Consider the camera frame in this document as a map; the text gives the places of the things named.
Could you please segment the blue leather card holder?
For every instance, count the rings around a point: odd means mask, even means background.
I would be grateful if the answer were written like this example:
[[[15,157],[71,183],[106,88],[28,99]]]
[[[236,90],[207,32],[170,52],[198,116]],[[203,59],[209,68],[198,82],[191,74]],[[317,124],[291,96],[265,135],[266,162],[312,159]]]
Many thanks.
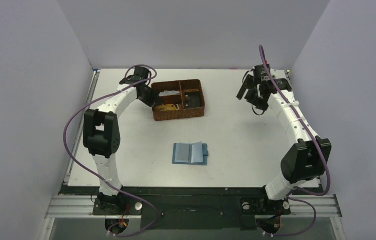
[[[206,166],[208,159],[208,145],[202,142],[174,143],[172,164]]]

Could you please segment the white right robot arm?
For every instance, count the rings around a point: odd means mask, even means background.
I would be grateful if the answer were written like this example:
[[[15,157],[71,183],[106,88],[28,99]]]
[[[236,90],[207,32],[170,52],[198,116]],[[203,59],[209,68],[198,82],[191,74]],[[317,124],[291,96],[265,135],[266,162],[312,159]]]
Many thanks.
[[[273,111],[288,138],[291,148],[280,163],[280,174],[264,187],[267,198],[278,201],[286,198],[301,185],[322,176],[327,170],[331,142],[312,129],[299,108],[299,101],[289,80],[276,78],[269,65],[257,65],[247,70],[237,99],[245,99],[252,110]]]

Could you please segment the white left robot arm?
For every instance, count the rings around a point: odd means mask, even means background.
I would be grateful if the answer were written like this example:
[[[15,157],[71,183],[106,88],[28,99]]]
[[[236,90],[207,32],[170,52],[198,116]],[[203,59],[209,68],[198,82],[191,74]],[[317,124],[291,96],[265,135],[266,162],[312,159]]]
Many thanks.
[[[88,109],[83,115],[83,146],[93,157],[100,180],[99,195],[116,198],[122,188],[116,165],[116,152],[121,143],[119,118],[134,101],[139,100],[152,108],[160,104],[159,92],[148,86],[157,75],[147,65],[130,68],[116,91],[97,99],[101,105]]]

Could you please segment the silver cards in basket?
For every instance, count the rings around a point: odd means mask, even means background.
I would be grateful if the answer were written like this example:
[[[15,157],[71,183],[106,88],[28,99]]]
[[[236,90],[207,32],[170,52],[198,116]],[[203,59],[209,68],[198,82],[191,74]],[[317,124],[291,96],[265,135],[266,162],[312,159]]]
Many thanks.
[[[174,96],[179,94],[180,92],[178,90],[164,90],[159,92],[159,97]]]

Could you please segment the gold card in basket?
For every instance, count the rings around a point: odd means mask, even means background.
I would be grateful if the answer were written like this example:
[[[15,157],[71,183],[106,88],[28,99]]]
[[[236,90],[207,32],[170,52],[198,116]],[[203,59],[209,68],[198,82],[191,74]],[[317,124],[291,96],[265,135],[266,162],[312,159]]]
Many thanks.
[[[160,104],[153,108],[155,112],[174,112],[179,110],[180,108],[177,104]]]

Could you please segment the brown woven divided basket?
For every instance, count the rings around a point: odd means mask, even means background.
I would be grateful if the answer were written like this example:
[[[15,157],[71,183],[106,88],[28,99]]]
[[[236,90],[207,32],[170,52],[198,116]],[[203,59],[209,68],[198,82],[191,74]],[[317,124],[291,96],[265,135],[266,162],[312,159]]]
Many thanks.
[[[199,79],[155,82],[152,89],[163,93],[161,104],[152,108],[155,121],[198,118],[205,115],[205,99]]]

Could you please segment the black items in basket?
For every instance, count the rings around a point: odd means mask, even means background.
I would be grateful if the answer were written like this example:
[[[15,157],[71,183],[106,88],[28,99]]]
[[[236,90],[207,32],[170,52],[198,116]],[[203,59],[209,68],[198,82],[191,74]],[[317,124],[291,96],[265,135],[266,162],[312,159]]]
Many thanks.
[[[201,108],[202,97],[199,91],[186,92],[184,98],[184,109]]]

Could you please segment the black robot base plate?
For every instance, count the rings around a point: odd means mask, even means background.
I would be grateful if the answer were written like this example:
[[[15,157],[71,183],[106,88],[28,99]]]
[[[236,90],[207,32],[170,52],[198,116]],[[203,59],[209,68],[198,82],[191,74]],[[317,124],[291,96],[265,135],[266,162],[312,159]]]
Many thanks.
[[[93,203],[91,215],[105,217],[113,233],[129,228],[140,218],[149,230],[222,230],[257,226],[278,227],[282,216],[291,213],[288,199],[269,200],[261,187],[124,187],[129,196],[99,195],[98,187],[63,185],[62,195],[85,196]]]

